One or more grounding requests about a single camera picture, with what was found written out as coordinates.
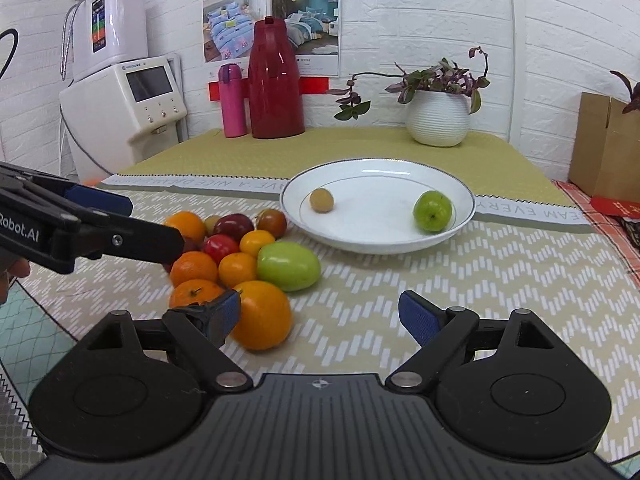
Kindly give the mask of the person left hand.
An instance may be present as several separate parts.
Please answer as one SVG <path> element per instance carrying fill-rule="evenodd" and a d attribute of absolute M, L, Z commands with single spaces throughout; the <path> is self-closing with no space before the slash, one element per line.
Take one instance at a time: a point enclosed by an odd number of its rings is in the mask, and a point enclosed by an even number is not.
<path fill-rule="evenodd" d="M 11 283 L 17 278 L 27 278 L 30 274 L 30 264 L 24 258 L 18 258 L 0 275 L 0 304 L 6 302 Z"/>

